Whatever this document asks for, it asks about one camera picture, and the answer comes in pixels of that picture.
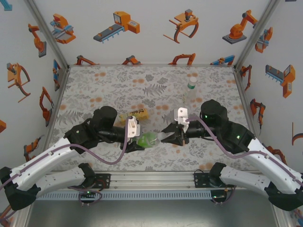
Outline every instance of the white bracket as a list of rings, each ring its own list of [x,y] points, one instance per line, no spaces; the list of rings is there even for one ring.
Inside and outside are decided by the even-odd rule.
[[[179,109],[176,108],[174,115],[175,115],[175,121],[177,121],[178,124],[184,125],[183,131],[186,132],[189,125],[189,122],[186,122],[186,120],[188,119],[187,108],[183,108],[183,107]]]
[[[128,119],[127,141],[136,136],[140,136],[140,125],[137,123],[136,117],[132,116],[132,119]]]

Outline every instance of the metal corner post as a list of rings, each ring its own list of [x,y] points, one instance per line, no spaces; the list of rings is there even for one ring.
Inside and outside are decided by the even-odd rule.
[[[239,56],[239,59],[236,63],[236,71],[240,71],[247,56],[249,55],[250,51],[253,49],[254,45],[256,44],[257,40],[260,37],[260,34],[262,34],[267,22],[269,21],[271,15],[274,13],[274,11],[276,10],[276,8],[280,2],[281,2],[281,0],[270,0],[270,2],[268,3],[260,20],[258,21],[258,24],[257,24],[254,32],[250,36],[250,39],[248,40],[246,46],[244,47],[242,53]]]
[[[36,22],[39,26],[39,29],[45,36],[46,41],[48,42],[49,46],[51,47],[51,49],[54,51],[55,55],[59,59],[60,64],[65,68],[65,71],[67,71],[69,65],[68,65],[64,55],[62,54],[60,48],[58,47],[57,42],[54,40],[51,31],[48,29],[47,23],[44,21],[44,18],[42,16],[42,14],[40,13],[35,1],[34,0],[24,0],[24,2],[26,3],[30,13],[36,20]]]

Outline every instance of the wall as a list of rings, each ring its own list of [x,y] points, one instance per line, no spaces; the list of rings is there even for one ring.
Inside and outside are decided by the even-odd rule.
[[[222,39],[230,33],[233,25],[240,23],[242,14],[251,9],[251,14],[260,19],[268,0],[39,0],[36,4],[47,23],[53,20],[53,14],[64,16],[74,27],[76,39],[68,44],[59,44],[69,64],[76,63],[76,57],[84,57],[101,64],[121,64],[126,57],[134,55],[141,63],[170,63],[176,55],[196,53],[194,63],[209,64],[221,57],[240,55],[253,32],[249,22],[244,34],[248,39],[229,44]],[[180,44],[166,38],[173,37],[176,26],[169,22],[178,14],[191,9],[199,18],[199,28],[191,39],[179,34]],[[140,24],[140,33],[130,31],[115,35],[109,41],[100,43],[93,39],[95,35],[114,24],[113,13],[125,11],[131,19]],[[190,34],[193,26],[185,29]]]
[[[248,100],[255,98],[266,106],[260,135],[262,142],[274,149],[280,149],[285,154],[288,165],[299,172],[303,172],[303,139],[295,140],[292,145],[292,122],[294,135],[302,133],[302,7],[302,1],[281,1],[265,27],[273,27],[269,46],[263,53],[252,50],[244,64],[245,67],[252,65],[251,87],[246,91]],[[292,93],[284,98],[282,86],[265,75],[265,68],[270,65],[283,72],[290,64],[293,65],[296,75],[292,83]],[[247,76],[244,77],[243,84],[246,86]],[[258,113],[254,118],[258,129],[257,117]]]
[[[46,45],[46,56],[38,57],[38,50],[34,45],[34,36],[28,30],[28,23],[36,26],[36,22],[28,11],[24,1],[9,0],[12,11],[4,11],[0,5],[0,120],[6,123],[6,129],[0,133],[0,166],[16,167],[26,160],[23,156],[24,145],[29,145],[42,134],[47,135],[48,128],[39,106],[42,86],[46,88],[56,105],[59,91],[54,90],[53,60],[56,58],[50,46]],[[42,41],[45,37],[37,31]],[[8,82],[7,63],[19,63],[27,71],[30,82],[23,89],[31,93],[18,103],[24,95],[17,88],[8,88],[13,81]],[[26,81],[21,73],[21,81]],[[44,98],[45,108],[50,109],[50,102]],[[30,155],[42,151],[45,137],[39,141],[39,147]],[[0,212],[7,206],[4,191],[0,192]]]

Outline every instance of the leaf pattern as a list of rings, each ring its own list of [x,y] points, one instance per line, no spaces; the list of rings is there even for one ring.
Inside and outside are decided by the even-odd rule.
[[[227,108],[231,121],[247,127],[244,111],[239,108],[241,101],[237,86],[226,82],[234,79],[232,68],[143,65],[71,67],[61,102],[63,108],[58,112],[50,145],[105,105],[115,108],[118,114],[144,105],[150,117],[140,121],[142,131],[161,132],[174,121],[174,108],[184,107],[182,94],[189,79],[187,75],[193,73],[198,75],[196,95],[203,101],[186,106],[188,116],[199,116],[201,104],[214,99]],[[121,154],[120,145],[116,143],[100,143],[91,150],[108,161],[115,161]],[[192,171],[200,166],[209,168],[215,162],[241,170],[255,170],[243,159],[228,158],[214,142],[202,139],[190,139],[189,144],[182,147],[161,143],[154,148],[125,154],[119,163],[112,166],[83,153],[57,166],[55,170],[68,170],[83,162],[90,163],[97,171]]]

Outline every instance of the yellow package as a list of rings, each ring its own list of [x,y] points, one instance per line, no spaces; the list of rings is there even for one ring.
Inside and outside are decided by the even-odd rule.
[[[141,120],[146,120],[149,119],[149,115],[148,115],[148,111],[147,109],[141,109],[141,110],[134,110],[132,112],[129,113],[123,113],[119,115],[119,121],[124,124],[127,117],[129,116],[135,116],[137,120],[141,121]]]

